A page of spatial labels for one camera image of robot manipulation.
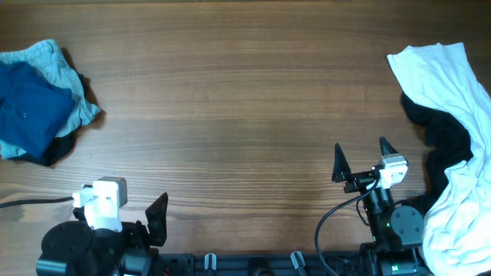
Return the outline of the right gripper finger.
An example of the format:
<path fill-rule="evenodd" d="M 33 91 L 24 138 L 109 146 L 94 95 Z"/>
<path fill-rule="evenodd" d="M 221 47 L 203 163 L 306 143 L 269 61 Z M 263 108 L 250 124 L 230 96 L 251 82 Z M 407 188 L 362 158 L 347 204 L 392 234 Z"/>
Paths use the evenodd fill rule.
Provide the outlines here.
<path fill-rule="evenodd" d="M 331 180 L 346 182 L 351 177 L 351 168 L 339 143 L 334 145 L 334 166 Z"/>
<path fill-rule="evenodd" d="M 392 145 L 388 142 L 388 140 L 384 136 L 381 136 L 379 138 L 379 144 L 380 144 L 382 156 L 398 153 L 398 151 L 392 147 Z"/>

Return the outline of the blue t-shirt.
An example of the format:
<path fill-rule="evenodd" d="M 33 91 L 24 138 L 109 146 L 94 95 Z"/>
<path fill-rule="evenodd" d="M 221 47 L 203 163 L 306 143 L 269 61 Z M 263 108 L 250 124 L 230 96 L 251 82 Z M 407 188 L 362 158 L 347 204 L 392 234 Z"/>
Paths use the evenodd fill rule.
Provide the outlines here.
<path fill-rule="evenodd" d="M 71 91 L 56 87 L 27 62 L 1 65 L 1 140 L 39 158 L 68 121 Z"/>

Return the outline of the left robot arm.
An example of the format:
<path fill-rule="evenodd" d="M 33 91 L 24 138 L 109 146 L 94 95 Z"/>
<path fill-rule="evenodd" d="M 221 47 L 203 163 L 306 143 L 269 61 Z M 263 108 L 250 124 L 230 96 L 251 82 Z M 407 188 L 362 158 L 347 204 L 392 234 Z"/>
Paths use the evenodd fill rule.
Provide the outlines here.
<path fill-rule="evenodd" d="M 145 210 L 148 224 L 124 222 L 119 232 L 92 229 L 84 220 L 63 222 L 41 241 L 36 273 L 42 276 L 159 275 L 158 248 L 166 241 L 168 195 Z"/>

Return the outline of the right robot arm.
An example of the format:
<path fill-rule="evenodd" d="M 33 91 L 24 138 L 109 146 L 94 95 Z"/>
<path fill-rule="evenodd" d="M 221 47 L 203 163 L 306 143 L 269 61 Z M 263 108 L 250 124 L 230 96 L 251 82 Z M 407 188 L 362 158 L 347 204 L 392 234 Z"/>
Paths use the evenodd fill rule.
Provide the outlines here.
<path fill-rule="evenodd" d="M 360 194 L 372 242 L 360 246 L 366 275 L 418 275 L 417 249 L 422 245 L 423 216 L 410 205 L 397 204 L 390 188 L 403 182 L 409 162 L 384 138 L 381 158 L 368 171 L 352 172 L 339 144 L 334 146 L 332 180 L 344 183 L 344 192 Z"/>

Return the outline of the black garment at right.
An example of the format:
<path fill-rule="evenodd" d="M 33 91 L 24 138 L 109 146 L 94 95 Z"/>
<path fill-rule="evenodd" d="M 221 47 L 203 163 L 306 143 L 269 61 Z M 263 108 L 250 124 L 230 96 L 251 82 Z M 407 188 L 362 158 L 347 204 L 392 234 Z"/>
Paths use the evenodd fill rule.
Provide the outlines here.
<path fill-rule="evenodd" d="M 432 148 L 424 161 L 430 190 L 408 201 L 427 214 L 449 184 L 445 170 L 473 158 L 470 134 L 450 113 L 414 103 L 406 94 L 400 102 L 411 123 L 424 128 L 423 141 Z"/>

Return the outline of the white garment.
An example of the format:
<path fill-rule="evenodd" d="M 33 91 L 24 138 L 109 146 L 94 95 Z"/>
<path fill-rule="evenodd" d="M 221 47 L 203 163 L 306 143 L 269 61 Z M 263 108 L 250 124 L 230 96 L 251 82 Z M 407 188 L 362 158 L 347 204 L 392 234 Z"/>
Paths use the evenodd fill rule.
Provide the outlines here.
<path fill-rule="evenodd" d="M 423 259 L 435 275 L 490 273 L 490 97 L 463 43 L 408 46 L 387 56 L 412 123 L 431 147 Z"/>

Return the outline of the black garment under denim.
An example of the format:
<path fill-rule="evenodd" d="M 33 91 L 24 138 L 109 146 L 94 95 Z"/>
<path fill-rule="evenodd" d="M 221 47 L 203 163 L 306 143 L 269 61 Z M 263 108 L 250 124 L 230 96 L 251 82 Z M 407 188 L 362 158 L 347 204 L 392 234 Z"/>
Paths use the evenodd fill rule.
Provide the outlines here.
<path fill-rule="evenodd" d="M 46 149 L 44 155 L 41 158 L 36 158 L 31 154 L 26 153 L 21 156 L 12 157 L 9 160 L 29 162 L 40 166 L 52 166 L 58 160 L 65 157 L 72 150 L 76 140 L 74 134 L 74 131 L 76 129 L 77 127 L 73 131 L 71 131 L 67 136 L 55 138 L 52 144 Z"/>

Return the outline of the light blue denim shorts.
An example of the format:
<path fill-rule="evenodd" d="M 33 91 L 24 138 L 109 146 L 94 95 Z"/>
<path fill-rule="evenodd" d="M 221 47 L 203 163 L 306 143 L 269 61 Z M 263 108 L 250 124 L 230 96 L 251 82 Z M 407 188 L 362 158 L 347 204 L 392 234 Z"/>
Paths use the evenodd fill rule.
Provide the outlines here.
<path fill-rule="evenodd" d="M 55 138 L 67 136 L 76 127 L 90 124 L 100 113 L 101 109 L 85 98 L 79 74 L 68 64 L 56 41 L 43 40 L 21 51 L 1 53 L 1 65 L 17 62 L 29 63 L 49 83 L 71 91 L 71 97 L 75 101 L 74 108 Z M 10 159 L 25 153 L 27 152 L 21 147 L 1 140 L 2 158 Z"/>

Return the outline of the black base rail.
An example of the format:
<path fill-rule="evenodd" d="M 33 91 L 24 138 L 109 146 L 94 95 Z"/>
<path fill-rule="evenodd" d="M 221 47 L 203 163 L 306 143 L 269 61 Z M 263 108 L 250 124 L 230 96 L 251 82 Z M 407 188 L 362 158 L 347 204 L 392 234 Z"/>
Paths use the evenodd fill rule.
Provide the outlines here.
<path fill-rule="evenodd" d="M 366 276 L 378 273 L 357 251 L 326 251 L 317 254 L 205 255 L 164 254 L 155 260 L 152 276 L 256 276 L 337 275 Z"/>

